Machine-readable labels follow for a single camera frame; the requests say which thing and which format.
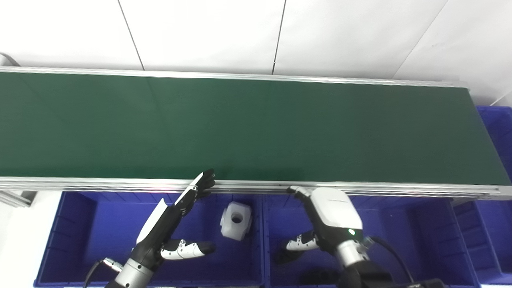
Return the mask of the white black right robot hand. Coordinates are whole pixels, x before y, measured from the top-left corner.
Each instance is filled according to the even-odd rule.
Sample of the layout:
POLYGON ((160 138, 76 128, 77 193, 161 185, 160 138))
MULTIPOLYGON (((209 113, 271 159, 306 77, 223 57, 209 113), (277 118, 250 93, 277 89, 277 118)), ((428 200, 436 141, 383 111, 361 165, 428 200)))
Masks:
POLYGON ((363 224, 351 199, 336 188, 290 186, 287 193, 300 200, 312 230, 285 243, 284 249, 299 252, 319 248, 344 265, 367 260, 362 248, 363 224))

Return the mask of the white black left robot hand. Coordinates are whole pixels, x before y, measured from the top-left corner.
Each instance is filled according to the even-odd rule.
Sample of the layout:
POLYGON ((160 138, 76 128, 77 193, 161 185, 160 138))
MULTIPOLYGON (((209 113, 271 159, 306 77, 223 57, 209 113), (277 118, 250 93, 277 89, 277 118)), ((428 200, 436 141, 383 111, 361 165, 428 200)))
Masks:
POLYGON ((192 243, 171 237, 194 203, 210 195, 208 189, 214 185, 214 170, 210 168, 201 172, 172 205, 160 200, 140 231, 129 260, 135 266, 156 270, 165 260, 197 258, 213 253, 216 247, 210 241, 192 243))

